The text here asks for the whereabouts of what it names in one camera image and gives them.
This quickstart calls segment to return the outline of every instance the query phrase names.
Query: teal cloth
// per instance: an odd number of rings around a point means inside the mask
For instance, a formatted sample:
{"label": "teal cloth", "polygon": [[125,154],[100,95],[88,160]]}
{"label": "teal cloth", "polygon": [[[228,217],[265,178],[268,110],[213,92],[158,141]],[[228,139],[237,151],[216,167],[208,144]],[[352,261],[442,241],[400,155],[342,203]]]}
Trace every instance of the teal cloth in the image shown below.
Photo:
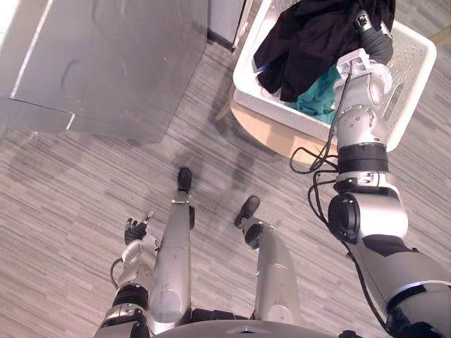
{"label": "teal cloth", "polygon": [[335,110],[331,108],[335,101],[333,85],[340,79],[340,74],[335,65],[318,77],[308,90],[297,97],[296,102],[290,103],[290,107],[311,117],[332,124]]}

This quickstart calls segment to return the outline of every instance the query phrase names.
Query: robot leg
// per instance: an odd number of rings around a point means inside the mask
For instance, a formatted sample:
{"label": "robot leg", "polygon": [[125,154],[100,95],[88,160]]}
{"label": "robot leg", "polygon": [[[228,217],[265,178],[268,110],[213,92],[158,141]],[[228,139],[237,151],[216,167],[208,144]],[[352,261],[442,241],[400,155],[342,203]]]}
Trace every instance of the robot leg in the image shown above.
{"label": "robot leg", "polygon": [[194,226],[194,208],[189,205],[190,185],[191,172],[182,168],[158,246],[146,240],[149,236],[143,238],[142,223],[132,230],[137,235],[135,240],[130,242],[130,236],[125,234],[128,245],[122,255],[124,264],[118,291],[94,338],[150,337],[190,319],[190,229]]}
{"label": "robot leg", "polygon": [[249,197],[235,221],[235,226],[242,229],[246,243],[259,250],[254,319],[301,325],[290,252],[275,228],[253,217],[258,205],[258,197]]}

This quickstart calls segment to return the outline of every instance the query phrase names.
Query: wire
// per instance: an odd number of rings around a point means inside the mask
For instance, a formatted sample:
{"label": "wire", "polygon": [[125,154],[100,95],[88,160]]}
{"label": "wire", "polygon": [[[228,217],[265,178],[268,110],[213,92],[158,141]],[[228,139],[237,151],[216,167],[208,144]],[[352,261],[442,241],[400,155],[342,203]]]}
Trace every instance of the wire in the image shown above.
{"label": "wire", "polygon": [[[341,108],[342,108],[342,105],[343,105],[343,97],[345,97],[345,93],[347,91],[347,86],[348,86],[348,84],[349,84],[349,82],[351,80],[351,76],[352,76],[352,73],[350,72],[347,75],[347,77],[346,77],[345,85],[343,86],[343,91],[342,91],[341,98],[340,98],[340,103],[338,104],[335,116],[333,117],[332,123],[330,124],[330,129],[329,129],[329,133],[328,133],[328,137],[327,137],[327,142],[324,145],[323,149],[320,151],[320,153],[318,155],[316,155],[316,154],[312,153],[311,151],[309,151],[308,149],[304,148],[303,146],[300,146],[299,148],[297,148],[295,150],[293,155],[291,155],[290,168],[295,173],[303,174],[303,175],[311,174],[311,173],[314,173],[315,171],[317,171],[324,163],[328,163],[327,160],[328,160],[328,158],[330,158],[329,157],[329,151],[330,151],[330,146],[332,144],[333,129],[335,128],[336,121],[338,120],[338,116],[340,115]],[[311,155],[311,156],[313,156],[315,158],[315,160],[311,164],[310,168],[308,170],[305,170],[305,171],[297,170],[297,169],[295,169],[295,167],[293,165],[293,161],[295,159],[295,155],[297,154],[298,151],[301,151],[301,150],[305,151],[306,153],[308,153],[309,155]]]}
{"label": "wire", "polygon": [[[333,133],[334,133],[334,128],[335,128],[335,124],[338,120],[338,116],[340,115],[341,112],[341,108],[342,108],[342,103],[343,103],[343,98],[345,97],[346,91],[347,91],[347,86],[349,84],[349,81],[351,80],[351,76],[352,74],[349,73],[346,81],[345,81],[345,85],[343,87],[343,91],[342,91],[342,95],[340,98],[340,103],[338,104],[338,107],[336,109],[336,114],[332,120],[332,123],[330,124],[330,129],[329,129],[329,133],[328,133],[328,138],[327,138],[327,142],[324,144],[322,150],[320,150],[319,154],[315,154],[313,152],[311,152],[310,150],[308,150],[307,148],[304,148],[303,146],[300,146],[299,148],[297,148],[293,154],[291,155],[290,158],[290,168],[293,172],[297,173],[297,174],[301,174],[301,175],[307,175],[307,174],[311,174],[313,173],[313,184],[312,186],[310,186],[309,191],[307,192],[307,200],[309,201],[309,205],[310,208],[312,209],[312,211],[314,212],[315,216],[317,218],[319,218],[319,220],[321,222],[323,222],[328,228],[329,228],[329,223],[328,220],[326,219],[323,209],[321,207],[321,200],[320,200],[320,196],[319,196],[319,186],[321,185],[325,185],[325,184],[332,184],[335,183],[335,180],[328,180],[328,181],[323,181],[323,182],[319,182],[319,178],[321,176],[321,174],[323,173],[337,173],[338,172],[338,166],[332,162],[329,161],[332,158],[338,158],[336,155],[329,155],[329,151],[330,151],[330,146],[332,143],[332,138],[333,138]],[[309,154],[310,156],[312,156],[314,158],[314,161],[312,162],[312,164],[310,165],[308,170],[298,170],[294,167],[294,159],[296,154],[299,151],[304,151],[305,153]],[[328,164],[330,167],[332,167],[332,170],[320,170],[321,167],[323,166],[323,164]],[[312,201],[312,193],[315,193],[315,203],[316,206],[314,205],[314,202]],[[359,267],[359,264],[356,260],[356,258],[354,257],[354,255],[351,253],[349,247],[347,246],[347,244],[345,242],[341,242],[347,249],[347,254],[348,256],[352,259],[352,261],[355,264],[355,268],[357,271],[357,275],[359,277],[359,281],[360,281],[360,285],[362,287],[362,291],[364,293],[366,302],[368,303],[371,311],[373,312],[374,316],[376,317],[377,321],[379,322],[379,324],[381,325],[381,327],[388,333],[388,327],[386,325],[386,323],[384,322],[381,314],[378,312],[376,306],[373,303],[373,300],[371,299],[371,296],[369,294],[368,288],[366,286],[365,283],[365,279],[362,273],[362,270]]]}
{"label": "wire", "polygon": [[116,290],[119,288],[119,286],[118,286],[118,283],[116,283],[116,281],[114,280],[113,270],[116,267],[116,265],[118,265],[120,262],[123,262],[122,258],[116,259],[113,262],[113,264],[111,264],[111,267],[110,267],[110,281],[111,281],[111,284],[116,288]]}
{"label": "wire", "polygon": [[366,283],[365,283],[365,279],[364,279],[364,275],[362,273],[362,270],[360,270],[359,264],[357,262],[357,260],[355,259],[354,255],[351,253],[351,251],[349,250],[349,248],[347,247],[346,243],[343,243],[343,245],[346,247],[346,249],[348,250],[347,255],[352,259],[352,261],[355,264],[355,269],[357,270],[357,276],[359,277],[359,281],[360,281],[360,286],[362,287],[362,291],[364,292],[364,296],[366,299],[366,302],[369,305],[369,308],[371,309],[371,311],[374,314],[374,317],[376,317],[377,321],[379,322],[379,324],[381,325],[381,327],[385,330],[385,332],[387,332],[390,336],[391,334],[389,333],[388,330],[388,326],[385,323],[385,321],[382,319],[382,316],[379,314],[378,309],[376,308],[376,306],[373,303],[373,300],[371,299],[371,296],[368,292],[368,289],[366,288]]}

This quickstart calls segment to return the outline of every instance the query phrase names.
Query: white plastic basket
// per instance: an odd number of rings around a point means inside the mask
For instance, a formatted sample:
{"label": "white plastic basket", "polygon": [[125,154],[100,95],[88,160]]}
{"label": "white plastic basket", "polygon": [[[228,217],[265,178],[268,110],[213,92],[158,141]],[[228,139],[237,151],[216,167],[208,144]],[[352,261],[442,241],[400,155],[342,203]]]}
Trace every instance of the white plastic basket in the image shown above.
{"label": "white plastic basket", "polygon": [[[300,113],[269,96],[257,79],[254,54],[279,14],[297,1],[263,0],[254,24],[233,72],[236,90],[234,100],[257,113],[317,137],[327,139],[330,126]],[[437,51],[432,41],[395,21],[392,28],[394,54],[388,67],[393,87],[383,102],[382,119],[387,127],[387,150],[392,151],[401,140],[423,92],[435,62]]]}

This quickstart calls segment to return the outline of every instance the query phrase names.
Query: gray carpet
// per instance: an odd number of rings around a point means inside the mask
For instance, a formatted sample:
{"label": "gray carpet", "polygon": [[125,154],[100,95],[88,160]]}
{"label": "gray carpet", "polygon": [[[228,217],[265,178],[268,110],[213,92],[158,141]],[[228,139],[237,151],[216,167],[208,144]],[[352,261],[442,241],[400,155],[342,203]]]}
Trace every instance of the gray carpet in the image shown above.
{"label": "gray carpet", "polygon": [[[431,36],[449,1],[398,1],[397,19]],[[114,298],[108,269],[129,216],[155,211],[161,235],[178,168],[192,169],[192,303],[250,315],[257,254],[232,221],[250,195],[291,250],[305,325],[383,337],[352,262],[308,207],[311,177],[252,139],[231,114],[214,120],[237,54],[208,46],[160,144],[67,132],[9,131],[1,144],[0,337],[91,337]],[[438,57],[400,145],[390,153],[409,214],[406,243],[451,269],[451,45]],[[334,195],[323,190],[327,204]]]}

